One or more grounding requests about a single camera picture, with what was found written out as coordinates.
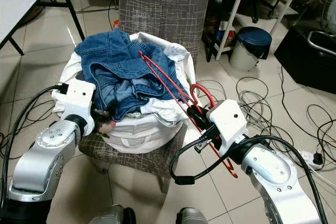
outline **tile floor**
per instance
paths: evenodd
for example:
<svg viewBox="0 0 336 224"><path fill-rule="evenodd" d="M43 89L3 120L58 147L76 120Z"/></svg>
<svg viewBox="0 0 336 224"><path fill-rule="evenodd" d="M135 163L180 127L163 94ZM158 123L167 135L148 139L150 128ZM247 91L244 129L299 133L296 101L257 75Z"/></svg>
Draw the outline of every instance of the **tile floor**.
<svg viewBox="0 0 336 224"><path fill-rule="evenodd" d="M87 7L87 3L77 1L75 5ZM110 13L111 20L118 19L118 11ZM110 29L107 12L78 14L84 33L89 36ZM243 25L254 25L249 17L240 15L237 20ZM274 20L260 20L257 26L270 30ZM225 88L226 97L237 99L236 82L239 78L250 76L264 81L269 93L267 101L274 112L274 124L287 130L295 140L297 148L313 151L316 141L301 132L288 118L281 105L280 64L273 52L286 33L284 26L279 27L274 35L271 53L267 60L249 73L239 73L232 69L227 56L220 61L205 61L205 55L198 58L196 67L197 80L217 80ZM19 56L11 45L0 51L0 132L6 134L14 124L18 112L38 90L57 83L62 68L70 57L73 48L80 42L79 35L69 12L59 8L46 8L38 19L20 28L14 35L17 43L24 49L25 55ZM223 94L218 85L203 83L217 96ZM263 87L255 80L240 83L239 90L262 92ZM336 95L295 83L285 72L285 103L293 118L307 131L315 132L306 117L306 108L315 103L324 107L332 116L336 115ZM47 102L37 108L31 118L40 117L52 106ZM22 154L35 138L35 135L56 119L51 116L25 128L17 136L12 156ZM196 138L193 131L188 131L189 141ZM182 156L177 166L179 174L195 174L205 169L216 160L211 150L205 149L201 155L194 151ZM10 161L9 178L17 161ZM323 176L336 183L335 165L328 162ZM99 211L114 204L132 207L138 223L174 223L176 213L185 206L197 207L204 213L210 224L268 223L264 214L264 203L251 185L249 178L238 166L235 169L239 178L234 179L223 166L218 166L204 176L194 186L170 184L165 196L160 192L158 181L150 174L130 168L112 165L109 175L100 175L79 151L67 164L54 197L48 223L88 223ZM312 198L306 176L299 169L300 183ZM321 196L324 200L329 223L336 223L336 193L324 182L317 179Z"/></svg>

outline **denim jeans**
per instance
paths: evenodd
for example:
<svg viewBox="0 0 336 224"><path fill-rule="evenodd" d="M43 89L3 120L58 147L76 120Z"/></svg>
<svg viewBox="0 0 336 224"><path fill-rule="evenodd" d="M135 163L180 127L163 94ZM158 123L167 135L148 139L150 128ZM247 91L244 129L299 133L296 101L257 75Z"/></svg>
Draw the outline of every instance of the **denim jeans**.
<svg viewBox="0 0 336 224"><path fill-rule="evenodd" d="M141 59L139 50L185 92L176 77L174 61L159 46L148 42L131 42L129 35L118 29L89 36L75 48L75 52L81 56L85 80L96 85L96 107L109 111L115 121L120 121L126 113L146 104L149 97L160 100L172 98ZM156 73L179 97L178 91L164 75L158 70Z"/></svg>

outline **white trash can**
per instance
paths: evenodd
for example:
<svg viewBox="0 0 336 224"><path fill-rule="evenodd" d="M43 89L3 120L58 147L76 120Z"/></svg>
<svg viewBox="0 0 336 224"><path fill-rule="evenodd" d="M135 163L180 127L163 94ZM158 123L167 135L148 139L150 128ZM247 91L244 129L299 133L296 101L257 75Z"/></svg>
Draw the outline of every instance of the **white trash can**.
<svg viewBox="0 0 336 224"><path fill-rule="evenodd" d="M242 72L251 70L266 59L272 42L271 35L258 27L244 27L237 34L237 43L230 57L230 65Z"/></svg>

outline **white fabric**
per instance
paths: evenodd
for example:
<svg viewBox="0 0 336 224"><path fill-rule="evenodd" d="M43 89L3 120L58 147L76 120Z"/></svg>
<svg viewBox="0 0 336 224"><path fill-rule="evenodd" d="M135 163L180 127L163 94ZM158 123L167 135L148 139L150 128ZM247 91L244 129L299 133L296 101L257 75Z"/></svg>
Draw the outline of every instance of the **white fabric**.
<svg viewBox="0 0 336 224"><path fill-rule="evenodd" d="M190 84L195 83L196 80L192 57L183 46L142 32L130 35L130 39L160 46L175 62L177 79L189 94ZM73 52L59 82L69 83L81 70L81 58ZM61 116L65 105L59 92L53 91L52 98L56 101L53 111ZM141 107L141 112L140 119L125 116L123 120L116 122L115 128L108 133L108 137L103 137L104 141L122 153L147 153L169 142L182 126L182 122L177 122L187 119L173 99L162 101L150 98L149 102ZM167 125L165 121L171 122L171 125Z"/></svg>

